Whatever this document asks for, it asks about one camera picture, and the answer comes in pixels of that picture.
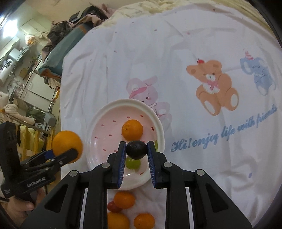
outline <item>bright light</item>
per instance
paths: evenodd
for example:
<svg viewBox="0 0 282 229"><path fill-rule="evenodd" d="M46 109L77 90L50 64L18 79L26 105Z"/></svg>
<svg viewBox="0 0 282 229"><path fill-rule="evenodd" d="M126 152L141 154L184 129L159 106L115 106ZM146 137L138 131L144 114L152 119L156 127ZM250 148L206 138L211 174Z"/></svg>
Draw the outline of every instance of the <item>bright light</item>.
<svg viewBox="0 0 282 229"><path fill-rule="evenodd" d="M3 27L3 38L5 37L14 37L18 32L17 20L9 20Z"/></svg>

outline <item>bear's head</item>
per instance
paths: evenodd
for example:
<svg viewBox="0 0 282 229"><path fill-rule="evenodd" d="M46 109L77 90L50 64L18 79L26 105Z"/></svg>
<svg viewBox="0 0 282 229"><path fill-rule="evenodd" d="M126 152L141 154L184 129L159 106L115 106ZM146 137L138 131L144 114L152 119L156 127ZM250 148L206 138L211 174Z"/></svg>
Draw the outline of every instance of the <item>bear's head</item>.
<svg viewBox="0 0 282 229"><path fill-rule="evenodd" d="M217 60L210 60L206 63L199 63L198 65L187 66L187 72L200 80L202 83L209 81L216 81L222 74L222 65Z"/></svg>

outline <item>rice cooker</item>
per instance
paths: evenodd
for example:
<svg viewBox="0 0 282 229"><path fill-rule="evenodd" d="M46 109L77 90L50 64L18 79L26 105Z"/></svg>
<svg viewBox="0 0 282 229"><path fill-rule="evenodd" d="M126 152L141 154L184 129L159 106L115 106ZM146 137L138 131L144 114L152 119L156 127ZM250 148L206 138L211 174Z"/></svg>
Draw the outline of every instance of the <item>rice cooker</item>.
<svg viewBox="0 0 282 229"><path fill-rule="evenodd" d="M0 70L0 87L4 86L6 79L8 78L9 74L15 67L15 62L11 59L8 59L3 67Z"/></svg>

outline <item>brown teddy bear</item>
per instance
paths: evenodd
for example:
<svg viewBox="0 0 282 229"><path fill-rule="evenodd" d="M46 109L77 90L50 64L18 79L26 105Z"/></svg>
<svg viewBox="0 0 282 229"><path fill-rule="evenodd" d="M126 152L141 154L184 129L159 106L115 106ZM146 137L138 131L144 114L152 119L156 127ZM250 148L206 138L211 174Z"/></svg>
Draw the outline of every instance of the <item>brown teddy bear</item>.
<svg viewBox="0 0 282 229"><path fill-rule="evenodd" d="M222 65L217 60L204 62L198 59L198 65L187 66L187 72L201 81L196 96L204 108L213 116L219 114L221 107L233 111L239 103L238 92L232 87L229 75L222 73Z"/></svg>

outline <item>human hand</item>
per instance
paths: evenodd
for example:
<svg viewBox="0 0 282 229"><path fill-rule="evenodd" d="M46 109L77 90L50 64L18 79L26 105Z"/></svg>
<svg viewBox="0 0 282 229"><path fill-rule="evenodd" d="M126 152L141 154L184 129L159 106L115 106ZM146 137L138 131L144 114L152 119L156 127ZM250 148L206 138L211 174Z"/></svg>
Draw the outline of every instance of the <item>human hand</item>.
<svg viewBox="0 0 282 229"><path fill-rule="evenodd" d="M45 197L43 188L37 190L35 206L33 203L11 197L9 202L2 203L4 209L17 226L20 226L27 217L27 211L32 211Z"/></svg>

